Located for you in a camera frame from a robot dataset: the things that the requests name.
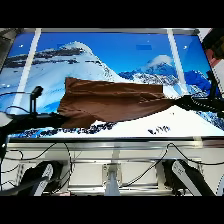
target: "folded fabric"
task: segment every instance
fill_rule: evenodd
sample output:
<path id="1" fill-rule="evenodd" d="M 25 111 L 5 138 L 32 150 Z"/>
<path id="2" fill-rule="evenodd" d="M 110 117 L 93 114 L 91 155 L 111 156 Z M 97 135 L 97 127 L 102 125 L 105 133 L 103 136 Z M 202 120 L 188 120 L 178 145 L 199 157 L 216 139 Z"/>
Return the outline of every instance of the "folded fabric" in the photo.
<path id="1" fill-rule="evenodd" d="M 130 121 L 174 105 L 162 85 L 113 83 L 66 78 L 58 112 L 70 119 L 63 128 L 89 128 L 96 120 Z"/>

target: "silver bracket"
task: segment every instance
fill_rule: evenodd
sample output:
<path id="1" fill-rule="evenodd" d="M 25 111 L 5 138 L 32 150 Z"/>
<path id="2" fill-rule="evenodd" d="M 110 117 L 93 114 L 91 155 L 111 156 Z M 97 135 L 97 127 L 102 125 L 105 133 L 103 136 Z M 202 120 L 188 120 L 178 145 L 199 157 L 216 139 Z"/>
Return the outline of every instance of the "silver bracket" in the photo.
<path id="1" fill-rule="evenodd" d="M 103 186 L 106 186 L 107 184 L 109 172 L 115 172 L 118 185 L 122 184 L 121 164 L 104 164 L 102 168 Z"/>

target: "snowy mountain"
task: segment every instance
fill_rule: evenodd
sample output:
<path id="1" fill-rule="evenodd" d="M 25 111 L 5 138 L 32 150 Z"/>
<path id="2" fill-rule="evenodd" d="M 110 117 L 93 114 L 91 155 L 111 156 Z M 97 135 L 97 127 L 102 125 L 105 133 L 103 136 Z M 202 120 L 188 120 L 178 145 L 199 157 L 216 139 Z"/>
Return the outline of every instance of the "snowy mountain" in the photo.
<path id="1" fill-rule="evenodd" d="M 0 93 L 17 91 L 26 59 L 27 55 L 7 58 L 0 75 L 0 83 L 2 83 Z M 171 59 L 166 55 L 159 55 L 145 66 L 134 71 L 116 74 L 100 58 L 94 55 L 94 52 L 88 46 L 75 41 L 63 45 L 59 49 L 46 49 L 35 53 L 25 91 L 31 92 L 38 85 L 44 88 L 43 95 L 37 100 L 39 113 L 57 111 L 60 99 L 65 91 L 64 80 L 68 76 L 84 80 L 162 84 L 164 94 L 167 97 L 175 98 L 180 96 L 181 90 L 176 70 L 171 64 Z M 209 82 L 199 72 L 185 73 L 185 77 L 190 93 L 201 92 L 202 89 L 208 88 Z M 12 105 L 13 99 L 12 95 L 2 97 L 0 110 L 5 110 L 7 106 Z M 16 106 L 29 110 L 28 96 L 23 96 L 21 104 Z M 89 137 L 93 134 L 96 137 L 223 136 L 224 125 L 220 126 L 220 119 L 219 124 L 216 121 L 217 117 L 213 115 L 204 113 L 199 115 L 174 106 L 166 111 L 134 121 L 96 122 L 90 129 L 62 130 L 48 128 L 28 130 L 19 136 Z"/>

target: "display screen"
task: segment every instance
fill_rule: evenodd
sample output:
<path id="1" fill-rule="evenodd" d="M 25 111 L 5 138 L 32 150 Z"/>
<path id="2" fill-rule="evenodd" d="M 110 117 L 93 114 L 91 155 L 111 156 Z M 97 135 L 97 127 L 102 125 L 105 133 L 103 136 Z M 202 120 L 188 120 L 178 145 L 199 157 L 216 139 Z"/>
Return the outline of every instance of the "display screen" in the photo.
<path id="1" fill-rule="evenodd" d="M 37 99 L 38 113 L 57 112 L 65 93 L 65 78 L 134 82 L 163 85 L 168 98 L 183 95 L 170 40 L 167 34 L 143 33 L 41 33 L 32 64 L 28 55 L 34 33 L 17 36 L 0 74 L 0 94 L 25 92 L 36 86 L 44 88 Z M 207 96 L 211 83 L 206 72 L 209 63 L 197 36 L 174 35 L 188 94 Z M 0 110 L 20 106 L 29 110 L 29 95 L 20 101 L 14 95 L 1 97 Z M 7 113 L 24 114 L 8 108 Z M 185 111 L 173 106 L 154 115 L 119 123 L 95 122 L 89 129 L 32 129 L 16 138 L 75 138 L 75 137 L 188 137 L 223 136 L 224 121 L 216 113 Z"/>

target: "blue sky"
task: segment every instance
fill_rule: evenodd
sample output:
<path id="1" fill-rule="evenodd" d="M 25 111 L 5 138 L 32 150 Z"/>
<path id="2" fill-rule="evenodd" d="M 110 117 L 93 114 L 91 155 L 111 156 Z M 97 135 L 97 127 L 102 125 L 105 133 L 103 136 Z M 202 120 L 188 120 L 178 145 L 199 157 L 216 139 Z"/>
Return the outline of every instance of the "blue sky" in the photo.
<path id="1" fill-rule="evenodd" d="M 20 34 L 9 56 L 28 54 L 33 36 L 33 33 Z M 205 74 L 210 69 L 197 36 L 175 35 L 175 40 L 184 71 L 200 70 Z M 89 46 L 116 73 L 144 66 L 158 55 L 172 58 L 166 34 L 42 33 L 37 51 L 57 49 L 73 41 Z"/>

